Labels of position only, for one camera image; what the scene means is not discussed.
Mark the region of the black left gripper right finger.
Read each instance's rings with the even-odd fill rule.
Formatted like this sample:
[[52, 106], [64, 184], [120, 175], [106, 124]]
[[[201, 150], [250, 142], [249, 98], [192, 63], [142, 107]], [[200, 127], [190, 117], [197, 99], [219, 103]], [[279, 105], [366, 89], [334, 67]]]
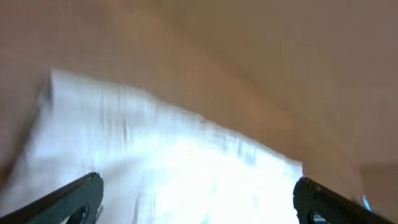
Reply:
[[393, 224], [307, 177], [295, 184], [293, 203], [300, 224]]

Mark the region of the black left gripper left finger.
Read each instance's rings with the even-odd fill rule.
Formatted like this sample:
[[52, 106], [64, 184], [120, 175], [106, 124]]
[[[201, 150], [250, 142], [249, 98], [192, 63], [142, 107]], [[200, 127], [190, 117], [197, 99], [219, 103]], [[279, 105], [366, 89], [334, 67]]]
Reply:
[[103, 192], [103, 179], [98, 173], [91, 172], [1, 217], [1, 223], [94, 224], [103, 200]]

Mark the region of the beige cotton shorts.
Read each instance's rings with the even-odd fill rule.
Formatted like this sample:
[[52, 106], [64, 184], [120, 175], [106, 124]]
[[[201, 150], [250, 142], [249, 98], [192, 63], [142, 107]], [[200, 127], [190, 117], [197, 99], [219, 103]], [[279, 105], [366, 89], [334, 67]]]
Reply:
[[1, 194], [7, 214], [89, 173], [100, 223], [297, 223], [302, 164], [126, 85], [54, 70]]

